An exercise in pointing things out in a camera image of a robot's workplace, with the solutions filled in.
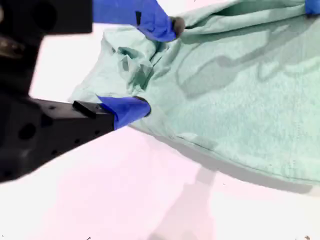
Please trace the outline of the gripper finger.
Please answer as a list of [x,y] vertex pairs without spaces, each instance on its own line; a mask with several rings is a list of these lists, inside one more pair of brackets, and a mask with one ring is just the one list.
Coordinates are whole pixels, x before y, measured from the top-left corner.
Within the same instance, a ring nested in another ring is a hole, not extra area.
[[319,16],[320,0],[305,0],[305,13],[307,16]]
[[32,173],[49,161],[151,113],[142,97],[100,97],[73,103],[12,97],[9,103],[9,179]]
[[88,34],[93,24],[129,25],[147,38],[171,42],[185,29],[156,0],[44,0],[42,28],[49,35]]

